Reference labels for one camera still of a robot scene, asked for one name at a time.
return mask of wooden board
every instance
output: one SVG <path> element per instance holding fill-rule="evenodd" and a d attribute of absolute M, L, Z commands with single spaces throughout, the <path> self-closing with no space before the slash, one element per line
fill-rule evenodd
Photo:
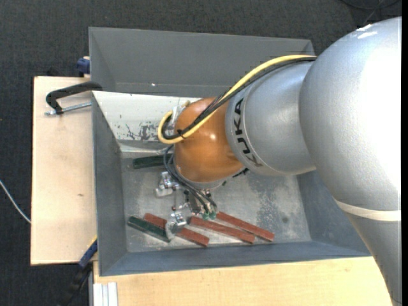
<path fill-rule="evenodd" d="M 77 262 L 96 234 L 91 108 L 46 116 L 45 96 L 88 78 L 34 78 L 31 264 Z M 59 100 L 87 102 L 89 92 Z"/>
<path fill-rule="evenodd" d="M 390 306 L 372 257 L 100 277 L 120 306 Z"/>

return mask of black cable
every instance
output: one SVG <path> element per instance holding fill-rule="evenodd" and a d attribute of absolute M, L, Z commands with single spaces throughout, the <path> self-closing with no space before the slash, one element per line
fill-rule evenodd
<path fill-rule="evenodd" d="M 208 209 L 207 204 L 203 201 L 204 195 L 202 195 L 201 192 L 199 192 L 199 190 L 195 189 L 192 185 L 188 184 L 185 180 L 183 180 L 183 178 L 181 178 L 179 175 L 177 175 L 177 173 L 175 171 L 173 171 L 173 169 L 170 166 L 170 163 L 173 161 L 173 155 L 171 156 L 171 158 L 169 160 L 167 160 L 167 156 L 169 151 L 173 148 L 173 145 L 170 145 L 163 154 L 163 163 L 164 163 L 164 167 L 166 168 L 167 172 L 173 177 L 175 178 L 180 184 L 182 184 L 185 188 L 187 188 L 187 190 L 194 196 L 197 198 L 197 200 L 203 205 L 205 212 L 209 213 L 210 210 Z"/>
<path fill-rule="evenodd" d="M 172 135 L 167 135 L 165 133 L 167 126 L 163 126 L 162 128 L 162 135 L 165 139 L 167 140 L 172 140 L 178 137 L 181 137 L 183 134 L 185 134 L 186 132 L 188 132 L 190 129 L 192 129 L 193 127 L 195 127 L 195 125 L 197 125 L 198 123 L 200 123 L 205 117 L 207 117 L 208 115 L 210 115 L 212 112 L 216 111 L 220 106 L 222 106 L 223 104 L 225 104 L 227 101 L 229 101 L 233 96 L 237 95 L 239 92 L 241 92 L 243 89 L 245 89 L 246 87 L 248 87 L 250 84 L 252 84 L 253 82 L 255 82 L 257 79 L 265 76 L 268 73 L 271 73 L 272 71 L 275 71 L 279 68 L 283 68 L 285 66 L 291 65 L 291 64 L 295 64 L 298 62 L 305 62 L 305 61 L 315 61 L 316 57 L 304 57 L 301 59 L 293 59 L 293 60 L 288 60 L 288 61 L 284 61 L 282 63 L 279 64 L 274 64 L 270 67 L 268 67 L 267 69 L 264 69 L 263 71 L 259 72 L 258 74 L 254 75 L 252 78 L 248 79 L 248 81 L 246 83 L 244 83 L 241 87 L 239 87 L 234 93 L 230 94 L 227 98 L 224 98 L 225 95 L 230 91 L 230 89 L 226 90 L 225 92 L 223 92 L 221 95 L 219 95 L 218 97 L 216 97 L 213 102 L 211 102 L 211 104 L 209 106 L 206 107 L 206 109 L 204 109 L 204 111 L 202 111 L 199 116 L 197 116 L 197 118 L 195 118 L 195 120 L 188 125 L 186 128 L 184 128 L 183 130 L 178 130 L 177 133 L 172 134 Z"/>
<path fill-rule="evenodd" d="M 360 10 L 369 10 L 369 11 L 372 11 L 372 10 L 378 8 L 378 5 L 373 8 L 373 7 L 366 7 L 366 6 L 357 6 L 357 5 L 355 5 L 355 4 L 350 3 L 350 2 L 347 1 L 347 0 L 339 0 L 339 1 L 341 1 L 342 3 L 344 3 L 344 4 L 345 4 L 346 6 L 348 6 L 348 7 L 352 7 L 352 8 L 356 8 L 356 9 L 360 9 Z M 400 1 L 401 1 L 401 0 L 393 1 L 393 2 L 390 3 L 390 4 L 387 4 L 387 5 L 385 5 L 385 6 L 382 6 L 381 9 L 385 9 L 385 8 L 391 7 L 391 6 L 393 6 L 394 4 L 396 4 L 396 3 L 400 2 Z"/>
<path fill-rule="evenodd" d="M 385 2 L 385 0 L 381 0 L 381 1 L 378 3 L 378 5 L 372 10 L 372 13 L 371 13 L 371 14 L 365 19 L 365 21 L 363 22 L 363 26 L 370 20 L 370 18 L 372 17 L 372 15 L 375 14 L 375 12 L 376 12 L 377 10 L 381 10 L 380 5 L 382 5 L 384 2 Z M 392 6 L 392 5 L 394 5 L 394 4 L 398 3 L 398 2 L 399 2 L 399 0 L 396 0 L 396 1 L 394 1 L 392 4 L 389 4 L 388 6 Z"/>

